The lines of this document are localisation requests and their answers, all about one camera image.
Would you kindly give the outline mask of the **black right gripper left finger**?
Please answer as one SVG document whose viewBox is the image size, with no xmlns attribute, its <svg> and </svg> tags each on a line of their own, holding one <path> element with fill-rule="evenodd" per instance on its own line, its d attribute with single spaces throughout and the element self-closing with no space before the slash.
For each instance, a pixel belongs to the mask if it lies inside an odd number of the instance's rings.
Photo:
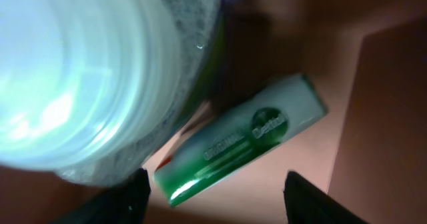
<svg viewBox="0 0 427 224">
<path fill-rule="evenodd" d="M 151 188 L 145 169 L 124 184 L 109 188 L 52 224 L 142 224 Z"/>
</svg>

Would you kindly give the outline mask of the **green white small packet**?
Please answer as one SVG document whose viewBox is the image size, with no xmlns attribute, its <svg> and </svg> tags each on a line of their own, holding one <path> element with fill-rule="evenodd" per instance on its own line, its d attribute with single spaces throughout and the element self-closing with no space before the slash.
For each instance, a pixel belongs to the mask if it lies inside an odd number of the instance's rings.
<svg viewBox="0 0 427 224">
<path fill-rule="evenodd" d="M 154 172 L 175 207 L 311 127 L 327 113 L 306 75 L 285 77 L 191 134 Z"/>
</svg>

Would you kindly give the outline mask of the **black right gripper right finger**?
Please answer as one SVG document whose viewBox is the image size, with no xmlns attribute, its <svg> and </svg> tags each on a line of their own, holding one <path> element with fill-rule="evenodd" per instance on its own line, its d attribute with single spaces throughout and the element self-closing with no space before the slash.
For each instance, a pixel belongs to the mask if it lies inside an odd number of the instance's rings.
<svg viewBox="0 0 427 224">
<path fill-rule="evenodd" d="M 295 171 L 286 176 L 284 202 L 288 224 L 367 224 Z"/>
</svg>

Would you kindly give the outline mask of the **clear pump soap bottle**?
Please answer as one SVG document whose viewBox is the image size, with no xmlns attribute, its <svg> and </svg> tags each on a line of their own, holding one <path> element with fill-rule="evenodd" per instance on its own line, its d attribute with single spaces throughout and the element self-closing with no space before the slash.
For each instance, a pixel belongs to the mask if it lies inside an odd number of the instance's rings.
<svg viewBox="0 0 427 224">
<path fill-rule="evenodd" d="M 1 164 L 124 181 L 186 122 L 223 0 L 1 0 Z"/>
</svg>

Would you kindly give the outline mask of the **white box pink interior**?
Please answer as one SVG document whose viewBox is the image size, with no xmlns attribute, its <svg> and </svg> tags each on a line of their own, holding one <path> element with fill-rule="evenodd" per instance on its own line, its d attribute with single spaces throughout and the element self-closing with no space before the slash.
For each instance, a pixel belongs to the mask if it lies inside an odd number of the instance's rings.
<svg viewBox="0 0 427 224">
<path fill-rule="evenodd" d="M 285 223 L 296 171 L 369 223 L 426 222 L 426 0 L 225 0 L 219 93 L 154 155 L 269 81 L 305 73 L 318 123 L 172 208 L 153 186 L 146 223 Z"/>
</svg>

